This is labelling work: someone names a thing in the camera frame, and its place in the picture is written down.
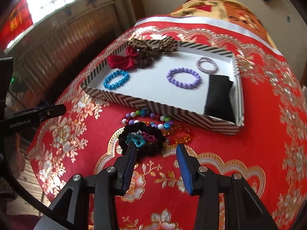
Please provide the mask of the black scrunchie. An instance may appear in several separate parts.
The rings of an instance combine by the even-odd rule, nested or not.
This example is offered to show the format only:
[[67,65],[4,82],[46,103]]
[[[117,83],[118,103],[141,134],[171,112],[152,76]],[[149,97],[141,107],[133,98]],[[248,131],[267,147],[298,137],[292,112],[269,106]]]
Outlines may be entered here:
[[118,139],[122,155],[126,154],[131,144],[136,146],[137,160],[160,154],[166,141],[161,130],[147,126],[144,122],[125,126]]

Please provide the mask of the black velvet cushion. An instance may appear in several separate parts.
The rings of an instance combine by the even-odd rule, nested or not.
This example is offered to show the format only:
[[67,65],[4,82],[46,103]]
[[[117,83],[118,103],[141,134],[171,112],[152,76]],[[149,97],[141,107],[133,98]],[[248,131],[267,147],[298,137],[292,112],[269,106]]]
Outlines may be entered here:
[[228,76],[209,75],[209,88],[204,114],[235,123],[234,112],[230,102],[230,90],[233,82]]

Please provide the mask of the red satin bow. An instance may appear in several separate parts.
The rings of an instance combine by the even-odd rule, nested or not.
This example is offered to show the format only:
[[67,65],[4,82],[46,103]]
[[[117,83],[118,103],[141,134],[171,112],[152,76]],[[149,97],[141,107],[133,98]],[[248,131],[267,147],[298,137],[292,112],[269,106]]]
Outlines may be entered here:
[[109,55],[107,63],[112,69],[120,69],[123,71],[131,71],[136,69],[136,59],[138,51],[135,47],[128,45],[125,49],[125,56]]

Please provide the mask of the leopard print bow scrunchie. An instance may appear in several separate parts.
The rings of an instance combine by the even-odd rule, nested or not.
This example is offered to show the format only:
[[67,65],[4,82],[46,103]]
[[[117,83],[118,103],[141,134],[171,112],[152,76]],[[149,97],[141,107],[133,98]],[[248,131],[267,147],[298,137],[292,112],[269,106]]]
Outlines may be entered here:
[[134,57],[137,68],[145,69],[152,63],[159,60],[162,55],[170,55],[177,52],[177,41],[168,36],[160,40],[157,45],[151,46],[145,40],[131,39],[129,46],[137,51]]

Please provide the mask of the striped white jewelry tray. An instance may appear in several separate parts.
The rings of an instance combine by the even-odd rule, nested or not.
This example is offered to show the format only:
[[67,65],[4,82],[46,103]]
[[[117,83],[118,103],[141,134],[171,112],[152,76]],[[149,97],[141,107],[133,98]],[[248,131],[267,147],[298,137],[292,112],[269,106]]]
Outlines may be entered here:
[[[125,56],[127,45],[127,42],[114,44],[105,52],[101,62],[81,83],[81,88],[86,94],[139,110],[156,112],[227,135],[236,134],[243,126],[243,88],[239,68],[232,52],[213,46],[178,41],[177,52],[162,55],[149,68],[130,71],[129,80],[125,84],[114,90],[108,89],[104,86],[104,81],[114,69],[108,64],[107,57]],[[232,82],[229,100],[234,114],[233,122],[205,115],[209,75],[196,67],[201,57],[212,59],[218,66],[216,74],[227,76]],[[185,67],[198,74],[200,84],[193,89],[184,89],[170,83],[167,74],[178,67]]]

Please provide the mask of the brown slatted wooden door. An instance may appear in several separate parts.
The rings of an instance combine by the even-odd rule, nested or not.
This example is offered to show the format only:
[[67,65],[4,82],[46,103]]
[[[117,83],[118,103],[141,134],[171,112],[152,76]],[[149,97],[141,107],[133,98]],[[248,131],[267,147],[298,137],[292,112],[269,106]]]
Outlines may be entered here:
[[105,47],[129,29],[124,0],[79,0],[44,19],[8,55],[9,94],[21,109],[52,103]]

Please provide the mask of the red gold floral tablecloth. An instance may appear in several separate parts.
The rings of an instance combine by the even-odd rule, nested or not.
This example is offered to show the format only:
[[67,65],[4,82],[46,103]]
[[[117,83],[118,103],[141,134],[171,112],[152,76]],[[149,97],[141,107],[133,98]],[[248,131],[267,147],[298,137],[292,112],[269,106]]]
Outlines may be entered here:
[[177,140],[215,172],[239,172],[277,226],[288,229],[306,199],[306,101],[300,84],[277,48],[241,26],[206,17],[143,19],[77,76],[59,98],[66,114],[42,124],[28,150],[44,194],[53,200],[72,175],[95,174],[118,156],[121,120],[131,109],[91,98],[80,87],[84,78],[112,45],[166,36],[234,53],[243,84],[244,126],[227,136],[178,122],[171,144],[138,163],[129,191],[116,198],[120,229],[193,229],[197,198],[185,191],[175,158]]

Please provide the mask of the red paper window decoration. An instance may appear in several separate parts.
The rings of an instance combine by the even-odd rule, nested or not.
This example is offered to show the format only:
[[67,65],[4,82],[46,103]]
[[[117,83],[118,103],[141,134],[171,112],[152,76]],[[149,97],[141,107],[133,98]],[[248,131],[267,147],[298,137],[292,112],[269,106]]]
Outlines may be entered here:
[[12,40],[31,25],[33,21],[28,3],[26,0],[21,0],[1,27],[1,50],[4,51]]

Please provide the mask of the yellow orange love blanket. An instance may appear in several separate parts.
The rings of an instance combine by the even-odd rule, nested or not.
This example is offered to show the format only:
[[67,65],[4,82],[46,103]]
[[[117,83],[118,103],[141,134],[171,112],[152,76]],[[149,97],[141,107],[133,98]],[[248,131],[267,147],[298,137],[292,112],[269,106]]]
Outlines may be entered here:
[[234,23],[254,33],[274,49],[272,38],[256,15],[237,0],[187,0],[171,17],[209,17]]

